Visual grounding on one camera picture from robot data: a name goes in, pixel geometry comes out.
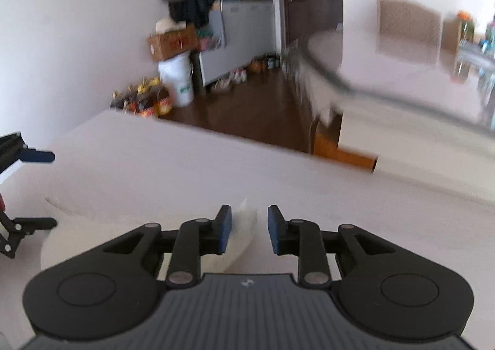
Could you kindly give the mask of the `brown cardboard box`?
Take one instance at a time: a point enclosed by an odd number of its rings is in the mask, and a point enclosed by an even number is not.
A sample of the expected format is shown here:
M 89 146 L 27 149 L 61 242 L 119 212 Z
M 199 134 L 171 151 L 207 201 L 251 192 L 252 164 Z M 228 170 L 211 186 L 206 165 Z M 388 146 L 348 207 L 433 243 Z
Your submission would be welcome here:
M 179 54 L 198 50 L 199 41 L 195 26 L 190 23 L 182 30 L 155 34 L 148 37 L 148 47 L 153 62 L 163 62 Z

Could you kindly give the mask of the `beige padded chair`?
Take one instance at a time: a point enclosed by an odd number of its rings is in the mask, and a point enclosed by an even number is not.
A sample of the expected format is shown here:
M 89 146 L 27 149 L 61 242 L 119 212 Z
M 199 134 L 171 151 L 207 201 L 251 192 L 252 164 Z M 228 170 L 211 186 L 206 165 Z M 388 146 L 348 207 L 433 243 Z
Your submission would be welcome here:
M 397 59 L 434 64 L 441 51 L 442 16 L 407 0 L 377 1 L 377 49 Z

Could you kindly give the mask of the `white dining table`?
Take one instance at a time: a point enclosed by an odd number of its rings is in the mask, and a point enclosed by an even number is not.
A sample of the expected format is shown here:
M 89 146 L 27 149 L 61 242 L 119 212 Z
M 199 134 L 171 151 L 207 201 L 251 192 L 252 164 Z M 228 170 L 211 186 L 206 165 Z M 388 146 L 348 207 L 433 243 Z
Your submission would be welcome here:
M 340 150 L 379 173 L 494 199 L 494 60 L 366 31 L 324 31 L 284 54 L 284 71 Z

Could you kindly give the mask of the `white plastic bucket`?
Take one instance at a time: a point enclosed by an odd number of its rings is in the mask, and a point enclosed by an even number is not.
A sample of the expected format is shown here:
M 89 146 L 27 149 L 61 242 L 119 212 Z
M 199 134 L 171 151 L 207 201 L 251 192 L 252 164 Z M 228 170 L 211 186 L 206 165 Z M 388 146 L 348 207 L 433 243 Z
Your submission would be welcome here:
M 167 87 L 175 107 L 186 107 L 194 99 L 193 65 L 185 52 L 158 63 L 159 77 Z

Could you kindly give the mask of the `grey shoe cabinet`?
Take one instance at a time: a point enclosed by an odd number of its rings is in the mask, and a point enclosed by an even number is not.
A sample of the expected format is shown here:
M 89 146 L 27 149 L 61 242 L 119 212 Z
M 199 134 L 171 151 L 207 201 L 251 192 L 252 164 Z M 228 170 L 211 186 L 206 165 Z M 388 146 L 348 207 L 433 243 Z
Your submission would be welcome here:
M 276 51 L 274 7 L 271 1 L 222 1 L 212 11 L 210 25 L 222 27 L 214 34 L 220 46 L 199 53 L 200 80 L 207 86 L 253 58 Z

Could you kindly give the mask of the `cream white towel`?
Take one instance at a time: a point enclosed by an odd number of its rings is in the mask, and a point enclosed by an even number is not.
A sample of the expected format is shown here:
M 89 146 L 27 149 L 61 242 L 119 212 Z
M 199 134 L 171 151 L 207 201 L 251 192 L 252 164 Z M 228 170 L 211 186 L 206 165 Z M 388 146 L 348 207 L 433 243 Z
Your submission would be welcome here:
M 115 239 L 143 225 L 147 228 L 160 225 L 165 231 L 174 230 L 185 222 L 182 216 L 160 214 L 151 222 L 144 222 L 130 215 L 110 216 L 98 219 L 94 214 L 81 214 L 54 198 L 45 199 L 47 208 L 57 220 L 57 226 L 49 231 L 40 252 L 40 269 L 47 270 L 78 254 Z M 226 273 L 246 252 L 257 231 L 258 212 L 242 202 L 231 211 L 231 232 L 226 252 L 201 257 L 203 273 Z

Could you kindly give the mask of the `straw hat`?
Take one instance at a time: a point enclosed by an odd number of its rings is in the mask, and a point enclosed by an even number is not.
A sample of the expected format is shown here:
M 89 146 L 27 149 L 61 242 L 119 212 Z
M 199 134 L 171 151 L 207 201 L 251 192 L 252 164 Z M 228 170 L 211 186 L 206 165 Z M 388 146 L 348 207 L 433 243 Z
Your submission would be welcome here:
M 176 22 L 173 18 L 161 18 L 156 22 L 154 31 L 157 34 L 164 34 L 184 30 L 186 27 L 186 21 Z

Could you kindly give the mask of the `cooking oil bottles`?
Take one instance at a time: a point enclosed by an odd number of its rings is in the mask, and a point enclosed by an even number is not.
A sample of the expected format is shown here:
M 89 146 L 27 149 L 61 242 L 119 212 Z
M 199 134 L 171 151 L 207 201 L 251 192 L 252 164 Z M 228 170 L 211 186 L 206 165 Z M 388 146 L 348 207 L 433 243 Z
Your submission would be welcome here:
M 166 116 L 173 109 L 169 90 L 160 78 L 144 78 L 139 84 L 130 84 L 123 92 L 114 91 L 110 108 L 132 113 L 143 118 Z

